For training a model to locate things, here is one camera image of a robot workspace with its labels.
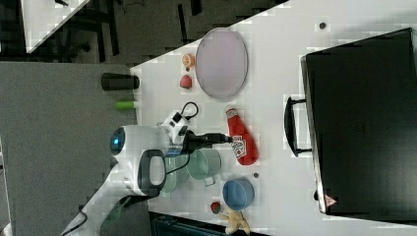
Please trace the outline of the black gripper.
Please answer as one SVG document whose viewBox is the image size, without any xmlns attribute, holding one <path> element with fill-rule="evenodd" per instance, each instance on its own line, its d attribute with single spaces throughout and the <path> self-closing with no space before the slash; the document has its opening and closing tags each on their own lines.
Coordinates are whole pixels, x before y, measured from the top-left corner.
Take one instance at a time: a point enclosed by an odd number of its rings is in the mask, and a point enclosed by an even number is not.
<svg viewBox="0 0 417 236">
<path fill-rule="evenodd" d="M 207 133 L 203 135 L 196 135 L 192 131 L 188 131 L 185 135 L 183 143 L 183 153 L 191 154 L 200 148 L 212 148 L 213 145 L 232 143 L 231 137 L 225 136 L 221 133 Z"/>
</svg>

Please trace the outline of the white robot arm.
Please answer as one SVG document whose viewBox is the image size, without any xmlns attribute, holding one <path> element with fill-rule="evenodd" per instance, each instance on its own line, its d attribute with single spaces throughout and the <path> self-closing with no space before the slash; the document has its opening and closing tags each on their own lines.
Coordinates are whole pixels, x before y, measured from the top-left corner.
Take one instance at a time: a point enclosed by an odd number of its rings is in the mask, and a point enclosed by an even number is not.
<svg viewBox="0 0 417 236">
<path fill-rule="evenodd" d="M 167 158 L 231 141 L 231 137 L 221 133 L 196 135 L 186 126 L 118 128 L 110 139 L 116 164 L 60 236 L 99 236 L 102 223 L 122 199 L 139 196 L 148 200 L 159 196 L 165 184 Z"/>
</svg>

